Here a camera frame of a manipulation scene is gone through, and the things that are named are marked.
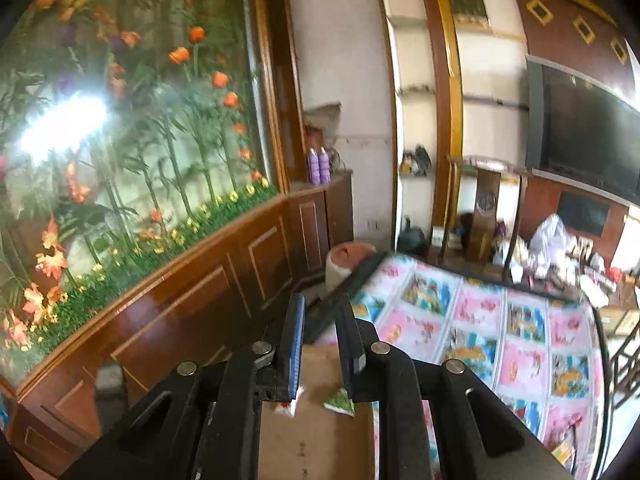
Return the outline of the black shoes on shelf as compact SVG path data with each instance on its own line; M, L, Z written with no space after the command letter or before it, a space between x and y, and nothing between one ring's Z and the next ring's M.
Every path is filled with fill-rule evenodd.
M432 160L423 145L418 144L413 151L404 151L398 174L401 177L426 177L432 169Z

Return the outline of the purple bottle left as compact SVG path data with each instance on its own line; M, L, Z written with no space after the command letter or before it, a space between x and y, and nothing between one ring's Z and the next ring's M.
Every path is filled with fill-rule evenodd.
M309 181L313 185L321 184L319 156L316 150L310 148L307 153L307 165L309 172Z

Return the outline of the white red candy packet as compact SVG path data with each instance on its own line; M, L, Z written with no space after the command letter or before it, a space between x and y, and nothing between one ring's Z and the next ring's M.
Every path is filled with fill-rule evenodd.
M285 416L287 418L294 418L296 414L297 404L305 391L306 388L303 385L300 385L297 388L295 396L291 401L278 402L273 411L278 415Z

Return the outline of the purple bottle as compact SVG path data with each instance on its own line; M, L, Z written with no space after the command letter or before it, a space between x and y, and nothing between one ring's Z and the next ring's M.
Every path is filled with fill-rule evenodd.
M309 181L313 185L321 184L319 156L316 150L310 148L307 153L307 165L309 172Z
M331 182L331 162L329 154L323 146L318 153L318 163L320 183L323 185L329 184Z

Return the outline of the brown cardboard box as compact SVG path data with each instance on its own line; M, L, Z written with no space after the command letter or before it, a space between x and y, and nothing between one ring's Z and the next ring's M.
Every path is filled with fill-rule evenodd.
M337 346L303 348L300 384L305 391L295 415L262 406L259 479L372 479L372 411L358 405L352 416L324 407L343 385Z

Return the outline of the white plastic bag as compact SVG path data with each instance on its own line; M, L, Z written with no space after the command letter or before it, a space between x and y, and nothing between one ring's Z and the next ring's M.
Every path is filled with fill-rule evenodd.
M536 229L528 249L537 266L562 266L575 248L576 240L563 220L557 214L550 214Z

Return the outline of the colourful fruit print tablecloth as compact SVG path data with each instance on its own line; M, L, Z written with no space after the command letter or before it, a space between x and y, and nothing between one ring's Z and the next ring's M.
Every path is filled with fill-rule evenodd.
M356 318L413 359L458 359L577 479L600 474L606 400L602 338L586 302L548 299L374 254L352 272Z

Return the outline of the green pea triangle packet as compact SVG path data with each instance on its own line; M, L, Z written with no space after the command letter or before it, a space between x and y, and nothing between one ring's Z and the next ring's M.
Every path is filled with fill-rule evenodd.
M323 403L323 407L336 414L346 415L349 417L355 416L355 403L349 397L345 388L339 388L332 393L326 402Z

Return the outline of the wooden chair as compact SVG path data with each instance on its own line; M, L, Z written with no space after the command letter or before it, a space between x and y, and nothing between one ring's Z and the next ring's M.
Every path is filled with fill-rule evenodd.
M456 224L462 171L465 169L476 171L476 193L471 233L465 253L465 259L472 263L486 264L488 261L489 249L498 224L497 209L502 179L504 177L518 178L518 202L516 203L508 251L501 271L501 281L511 284L510 267L518 241L518 230L521 225L522 208L530 172L525 167L515 166L504 160L478 155L448 155L447 162L449 166L449 191L444 226L442 227L442 244L437 257L440 266L445 265L450 235Z

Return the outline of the purple bottle right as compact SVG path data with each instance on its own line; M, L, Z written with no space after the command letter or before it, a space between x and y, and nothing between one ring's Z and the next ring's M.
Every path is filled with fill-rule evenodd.
M318 153L318 163L320 183L323 185L329 184L331 182L331 162L329 154L323 146Z

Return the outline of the flower mural glass panel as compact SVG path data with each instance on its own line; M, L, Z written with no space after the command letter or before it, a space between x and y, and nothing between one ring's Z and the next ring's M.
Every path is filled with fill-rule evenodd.
M1 0L1 374L276 194L254 0Z

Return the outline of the black flat television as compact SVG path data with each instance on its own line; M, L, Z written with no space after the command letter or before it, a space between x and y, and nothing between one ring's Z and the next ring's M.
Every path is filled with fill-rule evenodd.
M639 203L639 111L600 82L526 58L525 165Z

